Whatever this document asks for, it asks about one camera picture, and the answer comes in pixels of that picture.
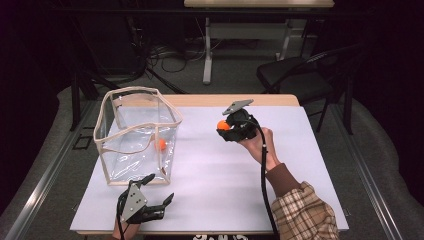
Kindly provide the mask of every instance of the hand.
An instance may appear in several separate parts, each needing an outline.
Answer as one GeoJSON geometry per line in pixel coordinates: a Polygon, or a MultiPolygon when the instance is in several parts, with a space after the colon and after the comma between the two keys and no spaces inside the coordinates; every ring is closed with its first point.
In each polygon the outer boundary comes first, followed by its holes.
{"type": "MultiPolygon", "coordinates": [[[[271,129],[262,128],[262,132],[265,136],[265,143],[267,148],[266,154],[266,170],[270,171],[275,166],[280,164],[280,161],[277,158],[277,153],[275,152],[274,147],[274,138],[271,129]]],[[[250,155],[258,162],[262,163],[262,136],[258,129],[256,129],[256,136],[252,139],[245,139],[239,142],[243,147],[245,147],[250,155]]]]}
{"type": "MultiPolygon", "coordinates": [[[[126,222],[122,223],[122,230],[124,231],[124,237],[126,240],[131,240],[132,238],[134,238],[139,229],[140,224],[128,224],[126,222]]],[[[118,221],[116,219],[112,237],[121,239],[121,233],[119,232],[118,221]]]]}

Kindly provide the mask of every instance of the person's left hand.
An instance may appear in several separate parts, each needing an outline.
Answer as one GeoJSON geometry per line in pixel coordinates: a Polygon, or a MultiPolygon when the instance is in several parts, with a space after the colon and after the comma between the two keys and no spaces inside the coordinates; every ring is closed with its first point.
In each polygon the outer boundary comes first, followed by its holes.
{"type": "MultiPolygon", "coordinates": [[[[131,240],[135,237],[141,224],[128,224],[126,222],[121,223],[122,230],[124,231],[124,237],[126,240],[131,240]]],[[[112,237],[121,239],[121,233],[119,232],[118,221],[115,219],[115,227],[113,229],[112,237]]]]}

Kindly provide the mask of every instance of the white table surface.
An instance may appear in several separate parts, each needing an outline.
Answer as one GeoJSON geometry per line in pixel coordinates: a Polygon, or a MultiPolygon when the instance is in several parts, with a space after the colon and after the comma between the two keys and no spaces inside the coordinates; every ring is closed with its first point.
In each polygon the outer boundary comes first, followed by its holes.
{"type": "MultiPolygon", "coordinates": [[[[143,223],[143,234],[271,233],[260,187],[260,165],[247,150],[225,142],[216,123],[225,107],[178,107],[184,116],[175,147],[171,184],[142,186],[148,205],[161,204],[171,193],[165,218],[143,223]]],[[[340,230],[348,224],[328,175],[313,130],[302,107],[248,106],[261,126],[274,131],[280,161],[298,181],[312,184],[330,204],[340,230]]],[[[118,196],[124,186],[108,186],[100,159],[94,168],[71,230],[107,234],[113,230],[118,196]]],[[[275,198],[267,185],[270,202],[275,198]]]]}

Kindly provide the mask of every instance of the person's arm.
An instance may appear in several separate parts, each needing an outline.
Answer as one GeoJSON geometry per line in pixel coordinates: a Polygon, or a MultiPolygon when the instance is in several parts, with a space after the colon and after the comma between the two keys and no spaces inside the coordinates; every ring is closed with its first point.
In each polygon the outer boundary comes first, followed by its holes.
{"type": "MultiPolygon", "coordinates": [[[[131,240],[135,237],[138,230],[140,229],[140,224],[127,224],[126,222],[122,223],[122,230],[124,231],[125,240],[131,240]]],[[[112,236],[108,236],[106,240],[120,240],[121,233],[118,228],[118,221],[115,219],[115,227],[113,229],[112,236]]]]}
{"type": "MultiPolygon", "coordinates": [[[[316,194],[307,182],[299,183],[284,163],[278,160],[273,133],[262,128],[267,147],[266,178],[271,183],[277,199],[272,203],[276,225],[281,239],[338,239],[338,229],[333,209],[316,194]]],[[[239,142],[252,157],[262,162],[262,137],[239,142]]]]}

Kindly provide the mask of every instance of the black curtain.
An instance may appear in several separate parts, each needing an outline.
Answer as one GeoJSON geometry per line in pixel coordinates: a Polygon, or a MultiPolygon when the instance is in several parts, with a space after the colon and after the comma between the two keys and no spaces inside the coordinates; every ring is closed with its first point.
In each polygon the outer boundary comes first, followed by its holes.
{"type": "Polygon", "coordinates": [[[419,1],[335,1],[334,10],[370,11],[363,21],[329,21],[316,51],[357,41],[368,55],[354,83],[354,98],[373,114],[393,141],[399,172],[424,205],[424,11],[419,1]]]}
{"type": "Polygon", "coordinates": [[[59,55],[35,2],[1,1],[0,213],[44,143],[58,110],[57,93],[69,85],[69,72],[59,55]]]}

